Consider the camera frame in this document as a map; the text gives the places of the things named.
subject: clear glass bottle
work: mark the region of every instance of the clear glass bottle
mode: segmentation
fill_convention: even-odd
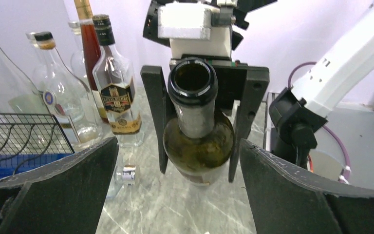
[[[34,83],[34,85],[42,95],[43,89],[45,87],[45,80],[47,78],[46,65],[44,58],[42,57],[42,54],[40,52],[40,49],[38,47],[37,41],[35,40],[35,33],[36,32],[26,33],[26,37],[29,39],[29,44],[33,48],[35,55],[38,59],[38,65],[34,68],[34,71],[32,72],[31,81],[32,83]]]
[[[99,48],[98,40],[96,37],[94,23],[92,20],[93,12],[89,0],[74,0],[76,12],[78,13],[79,24],[81,25],[82,35],[82,48],[84,51],[85,58],[85,70],[87,72],[88,83],[93,91],[93,96],[98,108],[99,115],[102,121],[108,123],[107,113],[105,112],[104,105],[102,104],[101,96],[97,89],[94,77],[93,69],[99,57],[101,56],[101,50]]]
[[[72,73],[89,87],[90,84],[88,83],[87,71],[85,70],[84,50],[82,49],[81,26],[79,21],[70,21],[68,22],[68,25],[74,34],[75,43],[78,48],[72,54],[70,60]]]
[[[213,67],[199,58],[186,58],[170,72],[168,94],[177,117],[164,129],[164,149],[181,175],[198,186],[213,184],[233,153],[233,126],[215,109],[217,92]]]
[[[93,22],[101,46],[101,57],[93,76],[112,132],[117,135],[120,146],[139,146],[144,140],[144,130],[139,100],[135,98],[132,62],[117,52],[109,16],[96,15]]]
[[[76,151],[101,139],[101,119],[90,88],[64,65],[50,32],[35,34],[46,67],[43,99]]]
[[[23,73],[0,48],[0,113],[16,114],[48,114],[39,91],[31,80]],[[32,122],[19,116],[24,123]],[[26,136],[29,127],[18,125],[15,131]],[[26,139],[10,139],[17,147],[22,148]],[[42,149],[50,139],[33,131],[27,147],[31,150]]]

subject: blue emblem on bottle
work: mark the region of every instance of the blue emblem on bottle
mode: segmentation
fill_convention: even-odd
[[[55,97],[54,97],[54,95],[52,95],[51,92],[46,91],[46,92],[44,92],[43,96],[44,96],[44,101],[45,101],[46,104],[48,104],[48,105],[53,105],[54,104]]]

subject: black bottle rim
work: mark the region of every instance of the black bottle rim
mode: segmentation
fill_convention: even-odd
[[[177,72],[191,64],[200,65],[206,70],[206,77],[203,77],[206,80],[198,89],[186,90],[176,81]],[[168,94],[174,102],[182,106],[204,106],[216,98],[218,89],[214,68],[201,58],[188,57],[181,60],[168,76]]]

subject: cable connector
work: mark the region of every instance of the cable connector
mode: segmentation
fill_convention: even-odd
[[[348,180],[343,175],[339,176],[339,182],[343,181],[345,184],[349,184]]]

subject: black wire rack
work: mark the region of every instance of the black wire rack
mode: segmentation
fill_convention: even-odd
[[[53,115],[0,114],[0,179],[73,153]]]

